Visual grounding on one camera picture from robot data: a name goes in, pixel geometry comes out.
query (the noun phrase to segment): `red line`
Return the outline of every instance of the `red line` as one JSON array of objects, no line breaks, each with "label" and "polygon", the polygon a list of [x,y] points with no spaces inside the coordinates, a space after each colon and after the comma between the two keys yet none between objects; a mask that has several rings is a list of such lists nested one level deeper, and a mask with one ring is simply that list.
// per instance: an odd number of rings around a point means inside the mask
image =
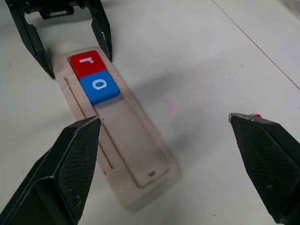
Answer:
[{"label": "red line", "polygon": [[296,83],[251,39],[251,37],[248,36],[248,34],[246,34],[237,24],[235,21],[233,21],[232,18],[229,17],[229,15],[226,14],[226,12],[224,12],[223,9],[221,9],[220,6],[218,6],[214,0],[211,0],[249,39],[250,41],[252,41],[252,43],[258,47],[259,50],[261,50],[261,52],[300,90],[300,87],[298,85],[296,85]]}]

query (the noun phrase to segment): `wooden tray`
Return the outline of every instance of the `wooden tray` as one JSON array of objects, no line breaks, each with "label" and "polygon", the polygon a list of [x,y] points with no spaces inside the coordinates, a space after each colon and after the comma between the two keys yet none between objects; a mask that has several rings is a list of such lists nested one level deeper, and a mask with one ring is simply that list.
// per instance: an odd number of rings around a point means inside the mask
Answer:
[{"label": "wooden tray", "polygon": [[[68,58],[98,51],[117,83],[118,97],[92,106]],[[59,55],[54,74],[77,120],[100,116],[97,161],[122,205],[129,206],[177,172],[177,163],[118,71],[99,47]]]}]

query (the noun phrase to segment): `red block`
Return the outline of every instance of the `red block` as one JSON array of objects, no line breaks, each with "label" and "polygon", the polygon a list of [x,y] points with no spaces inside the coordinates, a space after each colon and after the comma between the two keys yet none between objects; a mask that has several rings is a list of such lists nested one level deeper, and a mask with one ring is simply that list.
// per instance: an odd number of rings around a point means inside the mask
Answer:
[{"label": "red block", "polygon": [[95,50],[72,55],[70,64],[78,79],[82,76],[106,70],[105,64]]}]

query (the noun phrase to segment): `white table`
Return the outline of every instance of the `white table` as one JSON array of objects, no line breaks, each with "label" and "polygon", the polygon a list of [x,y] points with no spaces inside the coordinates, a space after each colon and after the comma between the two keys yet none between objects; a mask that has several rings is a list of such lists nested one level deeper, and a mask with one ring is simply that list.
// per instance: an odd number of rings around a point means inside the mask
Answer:
[{"label": "white table", "polygon": [[300,17],[286,0],[214,0],[261,50],[300,87]]},{"label": "white table", "polygon": [[[211,0],[107,0],[103,5],[112,29],[113,64],[182,174],[173,187],[159,187],[147,205],[129,211],[96,167],[80,224],[274,225],[246,174],[228,115],[260,113],[300,140],[298,88]],[[58,84],[24,47],[5,3],[0,6],[2,210],[34,162],[75,119]],[[48,21],[28,18],[45,46],[63,53],[97,45],[89,13],[76,13]]]}]

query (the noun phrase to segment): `small hole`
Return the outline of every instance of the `small hole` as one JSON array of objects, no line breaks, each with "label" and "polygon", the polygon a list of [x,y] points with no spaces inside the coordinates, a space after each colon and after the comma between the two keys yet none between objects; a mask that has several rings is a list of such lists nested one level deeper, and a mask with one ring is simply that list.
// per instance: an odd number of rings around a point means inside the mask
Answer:
[{"label": "small hole", "polygon": [[150,177],[153,177],[154,174],[155,174],[155,171],[152,171],[152,172],[150,172],[148,175],[149,175]]}]

